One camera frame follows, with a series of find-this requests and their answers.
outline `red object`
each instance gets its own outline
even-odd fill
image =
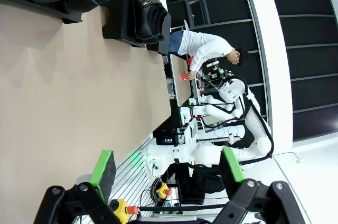
[[[137,206],[127,207],[127,213],[138,214],[138,207]]]
[[[186,80],[187,76],[188,76],[188,74],[181,74],[181,80]]]
[[[170,196],[171,195],[171,190],[164,190],[164,194]]]
[[[192,56],[192,57],[190,57],[190,58],[188,59],[188,65],[189,65],[189,67],[190,67],[190,65],[191,65],[191,61],[192,61],[193,58],[194,58],[194,56]]]

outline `white shirt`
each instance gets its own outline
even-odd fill
[[[197,72],[206,60],[223,57],[232,49],[233,47],[220,36],[184,30],[177,53],[194,56],[190,70]]]

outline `beige tabletop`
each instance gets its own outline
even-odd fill
[[[103,149],[121,161],[171,110],[161,55],[104,40],[100,8],[69,25],[0,12],[0,223],[32,223],[47,187],[69,189]]]
[[[181,107],[191,96],[190,81],[181,80],[181,74],[188,73],[186,60],[170,55],[177,105]]]

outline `bolt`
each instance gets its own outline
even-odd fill
[[[276,184],[276,188],[279,189],[279,190],[281,190],[281,189],[283,189],[283,185],[281,183],[277,183]]]
[[[87,191],[88,190],[88,186],[86,186],[85,184],[80,185],[80,191]]]
[[[250,186],[250,187],[254,187],[255,183],[253,181],[248,181],[247,185]]]
[[[60,189],[58,189],[58,188],[54,188],[54,189],[52,190],[52,192],[53,192],[54,195],[58,195],[61,191],[60,191]]]

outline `white slatted surface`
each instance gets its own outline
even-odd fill
[[[129,206],[145,206],[152,204],[149,191],[145,191],[142,195],[142,202],[140,204],[141,193],[149,189],[152,181],[148,177],[144,168],[143,149],[153,141],[152,135],[145,139],[140,147],[128,155],[117,167],[114,185],[109,199],[124,199]],[[142,216],[148,217],[152,215],[151,212],[141,212]],[[93,223],[89,216],[82,217],[83,224]]]

